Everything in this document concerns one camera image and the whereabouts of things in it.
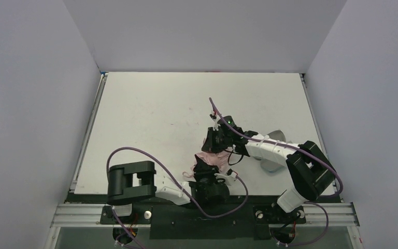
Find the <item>pink folding umbrella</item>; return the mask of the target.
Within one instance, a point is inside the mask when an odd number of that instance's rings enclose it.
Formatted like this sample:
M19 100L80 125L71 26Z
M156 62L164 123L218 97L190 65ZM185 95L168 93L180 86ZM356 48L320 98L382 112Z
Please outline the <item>pink folding umbrella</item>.
M227 151L223 151L217 154L201 151L195 154L195 158L199 158L207 165L217 166L219 169L219 173L221 174L231 174L228 173L228 171L230 170L230 166L228 163L229 156L230 153Z

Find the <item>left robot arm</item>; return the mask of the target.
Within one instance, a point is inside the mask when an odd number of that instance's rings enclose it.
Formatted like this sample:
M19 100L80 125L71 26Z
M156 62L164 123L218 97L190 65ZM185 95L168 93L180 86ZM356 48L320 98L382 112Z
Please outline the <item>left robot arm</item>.
M107 204L125 206L151 198L167 200L186 209L214 208L230 196L225 180L216 176L219 168L206 163L204 154L194 156L193 181L178 187L168 175L157 175L153 161L139 161L111 167L107 174Z

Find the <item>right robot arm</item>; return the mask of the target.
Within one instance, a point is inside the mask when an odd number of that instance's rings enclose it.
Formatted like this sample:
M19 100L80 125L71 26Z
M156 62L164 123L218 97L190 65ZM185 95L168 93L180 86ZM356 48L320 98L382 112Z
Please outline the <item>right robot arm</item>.
M232 116L218 118L210 114L214 125L209 127L201 150L209 154L239 154L262 161L263 168L275 172L286 167L292 186L279 195L273 209L290 214L302 204L316 201L339 177L327 157L312 141L287 143L255 131L244 131Z

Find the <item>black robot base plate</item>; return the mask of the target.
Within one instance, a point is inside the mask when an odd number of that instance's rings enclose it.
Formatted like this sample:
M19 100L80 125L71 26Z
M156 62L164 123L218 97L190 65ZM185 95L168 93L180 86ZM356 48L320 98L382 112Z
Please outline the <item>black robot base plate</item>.
M271 238L290 242L295 237L295 225L309 224L309 210L299 206L286 213L273 205L275 196L230 197L224 204L201 212L194 203L183 206L152 198L132 205L130 215L121 216L110 205L102 207L101 225L113 225L113 237L126 230L138 233L139 225L150 227L152 240L165 239L237 239Z

